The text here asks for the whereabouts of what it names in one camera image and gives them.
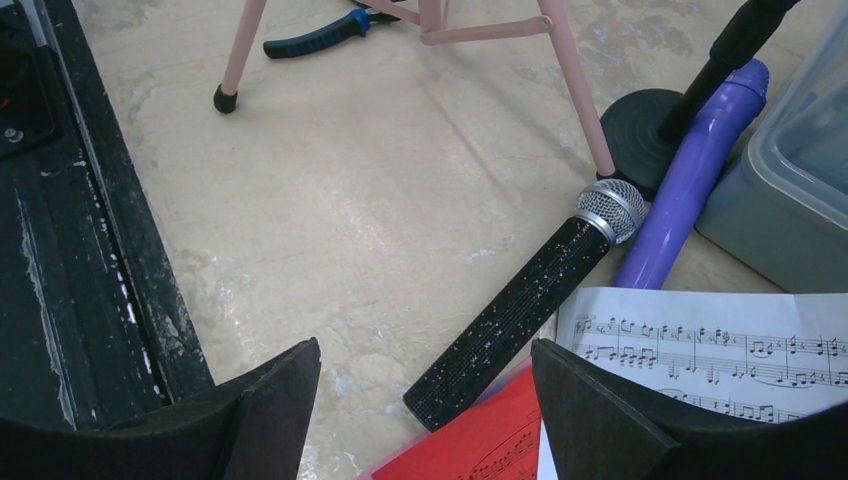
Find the white sheet music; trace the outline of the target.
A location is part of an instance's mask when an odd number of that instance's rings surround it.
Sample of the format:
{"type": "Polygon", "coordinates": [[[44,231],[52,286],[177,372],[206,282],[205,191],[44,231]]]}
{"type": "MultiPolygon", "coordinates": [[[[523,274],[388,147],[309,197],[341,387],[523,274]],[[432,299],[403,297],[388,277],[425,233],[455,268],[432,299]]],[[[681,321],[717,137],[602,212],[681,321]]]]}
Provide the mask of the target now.
{"type": "MultiPolygon", "coordinates": [[[[766,404],[791,418],[847,406],[847,297],[582,288],[557,345],[692,403],[766,404]]],[[[544,427],[540,460],[558,477],[544,427]]]]}

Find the silver condenser microphone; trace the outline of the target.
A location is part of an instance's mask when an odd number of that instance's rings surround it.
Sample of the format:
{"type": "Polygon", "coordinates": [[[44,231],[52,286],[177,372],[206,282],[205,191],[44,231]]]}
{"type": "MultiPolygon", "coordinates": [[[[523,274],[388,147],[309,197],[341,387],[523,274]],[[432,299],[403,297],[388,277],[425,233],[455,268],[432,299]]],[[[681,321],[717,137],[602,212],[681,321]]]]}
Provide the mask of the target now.
{"type": "Polygon", "coordinates": [[[646,215],[645,199],[625,180],[584,188],[573,215],[407,390],[410,413],[435,432],[465,412],[646,215]]]}

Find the purple microphone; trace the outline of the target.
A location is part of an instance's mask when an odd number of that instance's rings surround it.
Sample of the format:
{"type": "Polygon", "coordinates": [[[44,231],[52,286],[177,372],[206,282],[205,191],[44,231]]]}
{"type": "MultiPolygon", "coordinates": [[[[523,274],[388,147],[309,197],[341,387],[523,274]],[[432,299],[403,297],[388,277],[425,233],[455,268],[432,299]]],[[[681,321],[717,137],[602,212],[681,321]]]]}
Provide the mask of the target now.
{"type": "Polygon", "coordinates": [[[660,289],[669,276],[739,136],[766,105],[768,67],[753,58],[734,70],[695,115],[614,281],[660,289]]]}

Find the black round-base mic stand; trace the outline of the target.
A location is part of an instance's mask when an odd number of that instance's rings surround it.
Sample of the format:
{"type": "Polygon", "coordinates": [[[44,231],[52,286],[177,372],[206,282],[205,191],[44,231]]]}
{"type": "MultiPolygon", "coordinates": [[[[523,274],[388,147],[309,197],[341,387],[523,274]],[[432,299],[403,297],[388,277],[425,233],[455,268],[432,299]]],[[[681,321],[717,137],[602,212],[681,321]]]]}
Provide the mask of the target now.
{"type": "Polygon", "coordinates": [[[724,27],[685,92],[642,89],[616,100],[601,116],[613,176],[652,201],[695,115],[731,74],[752,60],[798,0],[749,0],[724,27]]]}

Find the red sheet music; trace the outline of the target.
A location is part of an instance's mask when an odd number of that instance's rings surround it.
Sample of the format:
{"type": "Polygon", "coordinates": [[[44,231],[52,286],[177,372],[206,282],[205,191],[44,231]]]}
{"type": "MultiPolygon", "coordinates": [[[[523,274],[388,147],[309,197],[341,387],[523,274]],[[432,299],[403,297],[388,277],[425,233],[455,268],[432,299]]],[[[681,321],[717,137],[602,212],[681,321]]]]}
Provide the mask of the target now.
{"type": "Polygon", "coordinates": [[[530,367],[428,435],[372,477],[387,480],[535,479],[541,412],[530,367]]]}

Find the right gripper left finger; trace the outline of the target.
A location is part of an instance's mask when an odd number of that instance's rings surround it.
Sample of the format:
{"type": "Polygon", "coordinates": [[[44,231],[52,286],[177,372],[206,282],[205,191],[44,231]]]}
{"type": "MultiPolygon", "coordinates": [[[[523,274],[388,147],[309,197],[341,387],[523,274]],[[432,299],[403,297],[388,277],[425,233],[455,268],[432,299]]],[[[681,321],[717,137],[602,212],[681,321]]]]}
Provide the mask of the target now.
{"type": "Polygon", "coordinates": [[[3,419],[4,479],[295,479],[321,370],[316,338],[108,430],[3,419]]]}

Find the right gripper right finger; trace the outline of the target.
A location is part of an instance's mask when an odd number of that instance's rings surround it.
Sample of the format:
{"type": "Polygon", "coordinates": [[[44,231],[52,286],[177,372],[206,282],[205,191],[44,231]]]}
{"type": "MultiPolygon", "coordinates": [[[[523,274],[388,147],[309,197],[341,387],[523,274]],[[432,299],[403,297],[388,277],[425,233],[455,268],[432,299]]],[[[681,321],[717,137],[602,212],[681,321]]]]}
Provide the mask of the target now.
{"type": "Polygon", "coordinates": [[[844,479],[847,406],[791,418],[766,404],[692,404],[550,340],[532,373],[561,479],[844,479]]]}

